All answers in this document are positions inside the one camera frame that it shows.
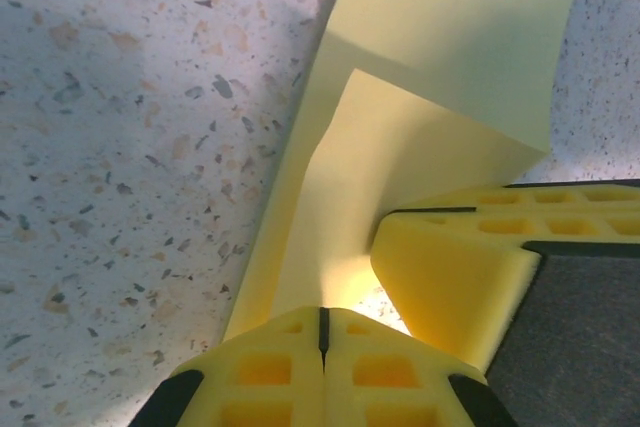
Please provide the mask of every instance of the terrazzo surface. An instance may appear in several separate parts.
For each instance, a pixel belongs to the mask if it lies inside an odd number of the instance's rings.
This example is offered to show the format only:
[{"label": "terrazzo surface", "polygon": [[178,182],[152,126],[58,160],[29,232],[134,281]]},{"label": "terrazzo surface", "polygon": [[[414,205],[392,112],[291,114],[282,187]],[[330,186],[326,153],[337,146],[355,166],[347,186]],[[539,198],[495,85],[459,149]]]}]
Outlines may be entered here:
[{"label": "terrazzo surface", "polygon": [[[332,1],[1,0],[2,425],[126,425],[219,341]],[[639,26],[575,1],[523,180],[640,177]]]}]

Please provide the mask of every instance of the speckled countertop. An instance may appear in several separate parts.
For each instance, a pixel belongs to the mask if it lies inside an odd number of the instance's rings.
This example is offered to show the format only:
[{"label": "speckled countertop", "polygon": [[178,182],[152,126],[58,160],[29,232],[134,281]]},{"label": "speckled countertop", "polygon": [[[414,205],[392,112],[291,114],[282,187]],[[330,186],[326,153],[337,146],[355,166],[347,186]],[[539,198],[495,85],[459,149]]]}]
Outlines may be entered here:
[{"label": "speckled countertop", "polygon": [[[220,338],[332,0],[1,1],[0,423],[126,425]],[[639,25],[576,0],[527,180],[640,176]]]}]

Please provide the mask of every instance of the gray surface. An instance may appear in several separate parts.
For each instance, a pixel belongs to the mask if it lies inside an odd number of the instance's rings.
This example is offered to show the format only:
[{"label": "gray surface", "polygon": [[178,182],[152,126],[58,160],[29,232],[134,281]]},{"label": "gray surface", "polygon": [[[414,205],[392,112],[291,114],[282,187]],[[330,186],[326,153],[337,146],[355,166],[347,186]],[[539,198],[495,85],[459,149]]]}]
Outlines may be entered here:
[{"label": "gray surface", "polygon": [[521,427],[640,425],[640,259],[550,257],[489,370]]}]

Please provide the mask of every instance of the white speckled surface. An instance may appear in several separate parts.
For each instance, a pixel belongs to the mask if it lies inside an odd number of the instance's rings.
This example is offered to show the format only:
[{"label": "white speckled surface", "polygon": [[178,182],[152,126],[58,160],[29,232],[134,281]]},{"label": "white speckled surface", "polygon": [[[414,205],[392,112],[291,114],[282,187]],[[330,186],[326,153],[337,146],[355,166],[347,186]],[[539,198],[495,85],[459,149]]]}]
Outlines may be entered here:
[{"label": "white speckled surface", "polygon": [[[2,0],[2,425],[126,425],[218,341],[331,1]],[[639,25],[576,0],[526,180],[640,177]]]}]

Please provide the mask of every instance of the yellow paper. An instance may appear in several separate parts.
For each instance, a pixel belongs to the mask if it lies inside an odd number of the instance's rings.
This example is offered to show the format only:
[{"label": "yellow paper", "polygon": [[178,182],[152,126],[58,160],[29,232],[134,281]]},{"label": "yellow paper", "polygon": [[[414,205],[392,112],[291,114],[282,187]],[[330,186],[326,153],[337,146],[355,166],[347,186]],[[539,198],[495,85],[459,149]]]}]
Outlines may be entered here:
[{"label": "yellow paper", "polygon": [[[570,4],[337,0],[226,338],[289,307],[319,300],[350,307],[344,302],[374,281],[367,246],[385,209],[447,190],[507,182],[539,158],[548,148],[551,87]],[[354,69],[362,72],[353,75],[343,95]],[[384,92],[386,104],[369,90]],[[376,122],[392,122],[396,130],[382,135]],[[433,135],[432,122],[446,125],[446,139]],[[378,129],[379,141],[373,142],[369,128]],[[460,154],[463,146],[472,156],[500,156],[504,149],[508,165],[473,157],[481,159],[477,165],[416,174],[417,164],[439,166],[433,157],[453,158],[447,151]],[[358,162],[366,168],[355,169]],[[345,177],[347,166],[351,177]],[[369,192],[362,191],[365,184]]]}]

